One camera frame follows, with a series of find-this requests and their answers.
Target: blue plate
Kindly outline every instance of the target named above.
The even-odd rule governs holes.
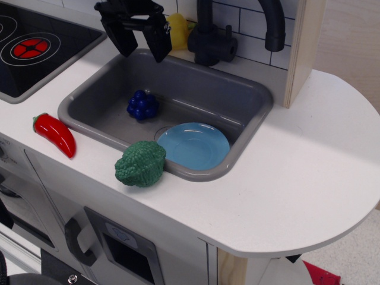
[[[168,129],[157,143],[166,158],[192,170],[207,170],[223,161],[230,150],[227,138],[205,123],[183,123]]]

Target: toy kitchen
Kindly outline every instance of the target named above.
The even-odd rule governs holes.
[[[78,2],[0,1],[9,284],[311,285],[380,200],[379,115],[312,70],[324,1]]]

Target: white tile backsplash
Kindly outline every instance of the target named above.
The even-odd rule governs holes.
[[[290,59],[290,46],[285,46],[281,52],[273,52],[271,58],[271,65],[282,69],[288,69]]]
[[[238,33],[239,16],[239,8],[217,3],[214,3],[213,5],[214,24],[217,25],[220,29],[225,29],[227,25],[231,25],[232,31]]]
[[[237,38],[238,44],[237,56],[262,62],[263,64],[270,64],[271,52],[265,49],[265,40],[244,36],[242,34],[234,34],[234,36]]]
[[[100,0],[62,0],[62,2],[65,8],[95,15],[100,18],[99,12],[94,9],[95,4],[101,2]]]
[[[96,2],[101,0],[40,0],[65,8],[74,9],[100,17],[94,10]],[[181,13],[187,20],[197,22],[197,0],[153,0],[164,7],[164,14]],[[292,44],[294,23],[299,0],[281,0],[286,17],[287,45],[281,52],[271,53],[265,50],[265,33],[267,22],[258,0],[215,0],[213,3],[213,20],[220,28],[232,26],[233,35],[239,46],[237,56],[262,62],[279,68],[288,68],[290,46]]]
[[[240,15],[240,33],[265,40],[267,21],[262,12],[242,9]]]

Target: green broccoli toy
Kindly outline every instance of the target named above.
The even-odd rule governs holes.
[[[128,147],[115,164],[117,180],[128,186],[155,184],[164,169],[166,151],[155,141],[139,141]]]

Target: rounded countertop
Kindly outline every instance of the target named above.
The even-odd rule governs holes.
[[[81,21],[100,29],[92,17]],[[43,112],[56,116],[63,98],[116,54],[107,39],[26,101],[0,102],[0,133],[239,257],[288,256],[327,245],[380,200],[380,116],[352,86],[316,70],[290,109],[274,105],[230,172],[217,180],[189,182],[165,172],[139,191],[115,179],[120,151],[74,131],[77,154],[68,160],[31,130],[31,119]]]

